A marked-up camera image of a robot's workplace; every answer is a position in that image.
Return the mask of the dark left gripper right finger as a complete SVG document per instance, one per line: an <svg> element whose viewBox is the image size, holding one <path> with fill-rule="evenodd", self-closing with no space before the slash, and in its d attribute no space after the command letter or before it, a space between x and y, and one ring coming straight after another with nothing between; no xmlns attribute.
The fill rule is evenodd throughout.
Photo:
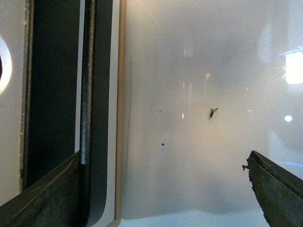
<svg viewBox="0 0 303 227"><path fill-rule="evenodd" d="M251 151L247 164L252 190L271 227L303 225L303 181L267 157Z"/></svg>

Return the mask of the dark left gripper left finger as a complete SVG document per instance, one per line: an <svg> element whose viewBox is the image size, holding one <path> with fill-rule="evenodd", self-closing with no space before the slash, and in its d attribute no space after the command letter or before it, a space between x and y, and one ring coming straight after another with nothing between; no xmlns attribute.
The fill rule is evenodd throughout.
<svg viewBox="0 0 303 227"><path fill-rule="evenodd" d="M79 152L0 207L2 227L85 227L90 168Z"/></svg>

